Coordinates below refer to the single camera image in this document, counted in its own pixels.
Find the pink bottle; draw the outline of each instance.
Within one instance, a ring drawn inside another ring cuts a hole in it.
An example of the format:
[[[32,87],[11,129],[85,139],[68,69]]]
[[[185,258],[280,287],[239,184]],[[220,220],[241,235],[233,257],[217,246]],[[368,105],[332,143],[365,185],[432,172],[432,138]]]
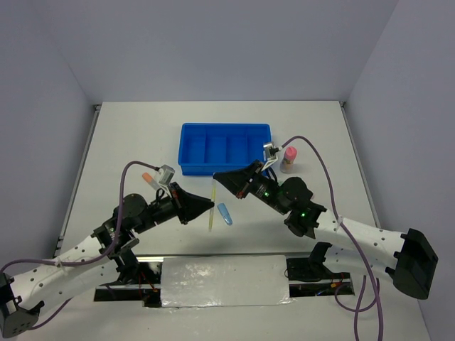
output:
[[[296,157],[297,150],[294,147],[287,147],[286,151],[284,152],[283,160],[279,165],[280,171],[283,173],[290,173]]]

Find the white panel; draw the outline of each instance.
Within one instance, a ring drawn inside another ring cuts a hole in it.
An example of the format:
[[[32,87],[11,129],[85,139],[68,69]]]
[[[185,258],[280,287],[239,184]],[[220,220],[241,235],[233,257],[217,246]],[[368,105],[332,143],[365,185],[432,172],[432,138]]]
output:
[[[88,236],[76,247],[61,254],[57,262],[93,259],[100,255],[100,242],[96,237]],[[73,298],[86,290],[104,283],[116,281],[119,277],[117,264],[108,257],[81,266],[57,267],[41,265],[34,270],[14,276],[11,284],[14,296],[20,296],[21,308],[32,309],[41,301],[44,307],[40,314],[46,314],[57,308],[67,299]]]
[[[397,0],[33,0],[92,100],[346,99]]]
[[[285,256],[165,258],[165,307],[223,307],[289,303]]]
[[[332,246],[328,248],[323,265],[331,272],[349,272],[351,275],[364,275],[368,276],[365,263],[358,254],[358,251],[351,251],[343,247]],[[374,277],[382,281],[392,283],[392,277],[385,272],[386,266],[379,260],[368,257],[368,261],[373,271]]]
[[[362,283],[353,279],[356,292]],[[381,283],[384,341],[429,341],[417,301]],[[355,307],[356,296],[341,296]],[[373,299],[367,288],[364,304]],[[359,319],[361,340],[376,340],[375,309]],[[26,332],[18,341],[277,341],[354,340],[353,314],[336,305],[333,296],[297,298],[295,302],[263,307],[158,308],[139,302],[93,302],[93,292],[74,298],[40,330]]]
[[[1,265],[52,256],[92,117],[28,1],[0,1]]]
[[[421,301],[433,341],[454,339],[455,1],[400,0],[348,100],[381,226],[419,229],[439,256]]]
[[[335,222],[335,215],[332,211],[322,213],[318,218],[319,226],[314,229],[318,242],[328,242],[333,245],[357,251],[352,240]],[[401,238],[401,232],[377,229],[356,222],[351,219],[343,218],[343,223],[355,237],[363,252],[371,258],[379,259],[384,265],[395,269],[397,259],[395,252],[400,252],[405,240]]]

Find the pink cap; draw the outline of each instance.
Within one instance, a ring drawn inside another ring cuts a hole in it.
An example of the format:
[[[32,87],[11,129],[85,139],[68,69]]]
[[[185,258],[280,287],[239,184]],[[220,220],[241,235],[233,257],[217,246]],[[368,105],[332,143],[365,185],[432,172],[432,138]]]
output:
[[[297,150],[294,147],[287,147],[286,151],[284,152],[284,157],[290,161],[295,160],[297,157]]]

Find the orange cap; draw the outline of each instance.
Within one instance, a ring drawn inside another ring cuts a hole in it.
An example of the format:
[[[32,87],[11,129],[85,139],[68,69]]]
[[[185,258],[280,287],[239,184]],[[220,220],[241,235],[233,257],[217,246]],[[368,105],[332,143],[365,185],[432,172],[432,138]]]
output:
[[[148,173],[142,174],[142,178],[143,178],[146,182],[148,182],[148,183],[151,183],[152,180],[153,180],[153,178],[151,177],[151,175],[148,174]]]

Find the yellow pen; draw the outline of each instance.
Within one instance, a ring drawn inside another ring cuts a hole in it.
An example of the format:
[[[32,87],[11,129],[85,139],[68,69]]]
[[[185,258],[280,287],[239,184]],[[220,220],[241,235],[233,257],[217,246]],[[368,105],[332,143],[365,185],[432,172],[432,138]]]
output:
[[[215,179],[212,179],[212,202],[215,204],[215,198],[216,198],[216,181]],[[212,226],[213,226],[213,212],[215,210],[215,205],[210,209],[210,213],[208,216],[208,231],[212,231]]]

